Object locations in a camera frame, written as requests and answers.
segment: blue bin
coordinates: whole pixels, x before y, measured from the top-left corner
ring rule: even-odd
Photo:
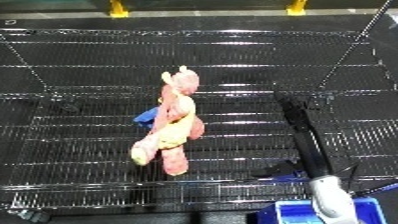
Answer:
[[[358,218],[366,224],[387,224],[378,201],[354,199]],[[311,201],[278,201],[257,213],[258,224],[324,224],[316,215]]]

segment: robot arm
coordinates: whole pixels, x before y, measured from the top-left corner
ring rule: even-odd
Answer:
[[[285,119],[294,130],[294,142],[313,193],[312,206],[325,224],[359,224],[354,202],[333,176],[329,159],[320,137],[311,125],[304,105],[297,99],[275,93]]]
[[[324,176],[310,181],[312,207],[326,224],[359,224],[351,196],[340,186],[336,176]]]

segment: pink plush toy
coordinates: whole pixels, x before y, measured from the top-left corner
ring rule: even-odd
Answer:
[[[188,170],[183,144],[188,138],[195,140],[204,133],[204,124],[196,117],[195,102],[190,97],[199,86],[199,77],[181,66],[173,76],[163,73],[162,79],[166,84],[162,88],[161,105],[153,128],[144,139],[133,145],[130,154],[136,164],[144,166],[160,149],[165,172],[176,176]]]

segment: metal wire grid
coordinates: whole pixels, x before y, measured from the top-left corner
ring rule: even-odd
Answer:
[[[8,53],[0,59],[1,150],[7,155],[0,173],[8,180],[2,189],[11,209],[223,210],[307,198],[303,179],[259,181],[249,174],[298,159],[272,97],[275,88],[316,96],[311,115],[335,167],[361,164],[353,189],[398,176],[397,95],[370,43],[356,42],[327,88],[315,91],[356,33],[1,34],[0,48]],[[167,177],[159,160],[134,166],[127,149],[145,135],[132,117],[156,103],[161,72],[181,64],[201,77],[195,100],[207,132],[186,146],[189,173]],[[9,78],[14,74],[18,78]],[[79,112],[62,110],[54,97],[73,98]]]

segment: white robot part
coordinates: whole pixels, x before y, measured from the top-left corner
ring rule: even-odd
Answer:
[[[310,181],[312,206],[325,224],[360,224],[354,201],[340,185],[336,176],[324,176]]]

